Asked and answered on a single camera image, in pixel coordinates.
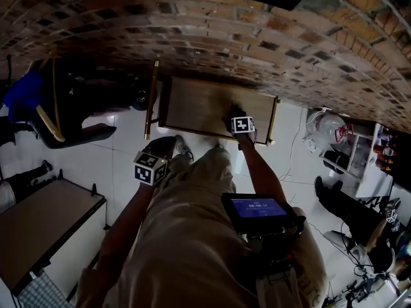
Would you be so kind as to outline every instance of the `wooden table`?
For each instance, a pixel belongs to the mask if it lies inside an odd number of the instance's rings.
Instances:
[[[156,90],[154,73],[150,97]],[[159,115],[152,119],[153,99],[149,99],[145,139],[150,138],[151,124],[184,132],[234,140],[225,129],[222,119],[229,114],[233,103],[239,104],[252,116],[259,144],[267,145],[274,123],[277,98],[254,90],[222,83],[184,78],[161,77],[163,83]]]

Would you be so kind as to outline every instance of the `hand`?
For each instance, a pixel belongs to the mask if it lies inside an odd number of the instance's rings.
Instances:
[[[241,116],[247,116],[246,113],[241,109],[240,106],[237,104],[232,104],[230,108],[229,115],[225,118],[223,118],[223,122],[225,124],[225,128],[229,133],[231,133],[231,119],[233,117],[241,117]]]

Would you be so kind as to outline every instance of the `brick ceiling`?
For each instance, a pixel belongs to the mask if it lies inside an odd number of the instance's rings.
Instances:
[[[411,132],[410,11],[389,0],[303,0],[292,12],[249,0],[0,0],[0,58],[12,55],[14,78],[54,47],[134,72],[158,58],[163,73]]]

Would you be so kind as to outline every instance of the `black shoe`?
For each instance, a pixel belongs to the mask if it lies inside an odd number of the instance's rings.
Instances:
[[[337,181],[333,186],[332,186],[332,190],[333,191],[341,191],[341,188],[342,188],[342,185],[343,185],[343,183],[342,183],[342,181],[341,180],[339,180],[339,181]]]
[[[191,152],[190,147],[187,146],[186,141],[180,135],[174,136],[177,139],[177,143],[175,145],[175,149],[178,151],[180,155],[188,155],[191,160],[194,160],[193,153]]]
[[[49,162],[47,162],[46,160],[43,160],[42,166],[46,167],[46,170],[47,170],[46,172],[49,172],[49,171],[53,170],[53,166]]]
[[[322,184],[321,177],[320,176],[316,177],[314,181],[314,189],[315,189],[315,194],[317,195],[317,197],[320,197],[319,195],[323,187],[324,185]]]

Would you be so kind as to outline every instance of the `small screen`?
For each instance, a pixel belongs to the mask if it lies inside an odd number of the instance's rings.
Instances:
[[[231,199],[241,218],[286,216],[287,212],[272,198]]]

